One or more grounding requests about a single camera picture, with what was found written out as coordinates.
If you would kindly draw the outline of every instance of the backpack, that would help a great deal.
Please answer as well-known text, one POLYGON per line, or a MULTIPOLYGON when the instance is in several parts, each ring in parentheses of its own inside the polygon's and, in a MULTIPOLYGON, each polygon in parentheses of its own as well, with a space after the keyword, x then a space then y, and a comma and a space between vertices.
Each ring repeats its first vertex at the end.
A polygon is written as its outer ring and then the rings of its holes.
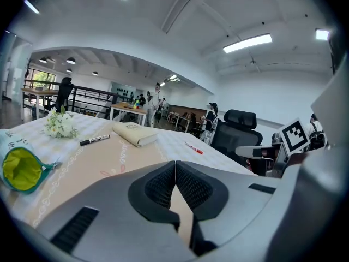
POLYGON ((143 106, 146 103, 146 99, 144 97, 140 98, 140 106, 143 106))
POLYGON ((308 146, 306 151, 317 150, 317 149, 325 146, 324 132, 317 131, 315 124, 313 122, 311 124, 314 127, 314 131, 309 136, 310 145, 308 146))
POLYGON ((216 130, 217 124, 218 124, 218 116, 216 116, 214 118, 214 120, 212 121, 212 125, 211 125, 212 130, 216 130))

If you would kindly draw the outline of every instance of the flower bouquet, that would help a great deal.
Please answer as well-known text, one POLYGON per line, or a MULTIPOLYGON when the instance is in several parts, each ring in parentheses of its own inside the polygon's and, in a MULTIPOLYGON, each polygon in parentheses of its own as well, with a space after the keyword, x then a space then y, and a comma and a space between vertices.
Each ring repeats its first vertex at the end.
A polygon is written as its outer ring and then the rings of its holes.
POLYGON ((72 115, 65 112, 64 106, 61 107, 61 113, 56 112, 53 107, 46 116, 44 133, 53 138, 74 138, 77 136, 77 129, 73 126, 72 115))

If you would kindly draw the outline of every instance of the wooden table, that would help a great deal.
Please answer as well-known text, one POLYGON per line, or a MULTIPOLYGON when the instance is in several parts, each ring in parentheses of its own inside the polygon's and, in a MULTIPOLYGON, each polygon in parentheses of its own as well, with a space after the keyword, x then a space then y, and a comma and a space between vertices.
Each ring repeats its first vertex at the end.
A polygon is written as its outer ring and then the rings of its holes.
POLYGON ((23 109, 23 100, 24 93, 29 93, 36 96, 37 101, 37 119, 39 119, 39 99, 40 96, 44 96, 43 105, 45 105, 45 96, 54 96, 58 95, 57 90, 36 90, 35 88, 21 88, 21 119, 24 119, 24 109, 23 109))
POLYGON ((125 104, 114 104, 111 105, 111 110, 110 110, 110 118, 109 120, 112 121, 113 120, 113 114, 114 114, 114 110, 119 110, 120 114, 118 115, 117 121, 120 121, 121 118, 121 112, 130 112, 131 114, 136 114, 136 115, 140 115, 140 119, 138 121, 138 124, 140 124, 141 126, 144 126, 144 123, 146 121, 146 116, 147 116, 147 111, 143 110, 143 109, 130 109, 130 108, 126 108, 125 104))

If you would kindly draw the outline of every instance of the chair headrest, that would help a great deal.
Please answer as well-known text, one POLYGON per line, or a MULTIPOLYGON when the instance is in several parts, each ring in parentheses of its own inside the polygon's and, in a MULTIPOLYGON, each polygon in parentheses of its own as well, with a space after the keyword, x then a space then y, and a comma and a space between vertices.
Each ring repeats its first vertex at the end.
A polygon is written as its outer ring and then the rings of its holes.
POLYGON ((253 112, 229 110, 224 114, 224 120, 229 124, 249 129, 257 127, 257 116, 253 112))

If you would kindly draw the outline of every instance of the white tablecloth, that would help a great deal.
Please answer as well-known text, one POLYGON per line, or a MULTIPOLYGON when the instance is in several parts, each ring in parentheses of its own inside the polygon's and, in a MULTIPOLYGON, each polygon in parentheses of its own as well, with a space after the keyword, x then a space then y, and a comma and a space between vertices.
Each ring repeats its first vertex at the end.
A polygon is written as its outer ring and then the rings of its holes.
POLYGON ((29 195, 10 190, 0 183, 0 192, 13 216, 34 227, 52 209, 93 182, 158 162, 191 161, 220 170, 253 175, 248 169, 188 133, 154 129, 158 132, 157 141, 136 148, 112 131, 114 122, 109 120, 74 114, 74 125, 79 131, 79 136, 75 139, 54 139, 45 135, 45 120, 46 118, 41 118, 25 123, 12 131, 32 144, 34 153, 42 162, 53 163, 59 158, 62 165, 29 195), (82 140, 104 134, 112 136, 108 140, 85 147, 79 144, 82 140), (203 154, 197 153, 185 145, 185 142, 199 148, 203 154))

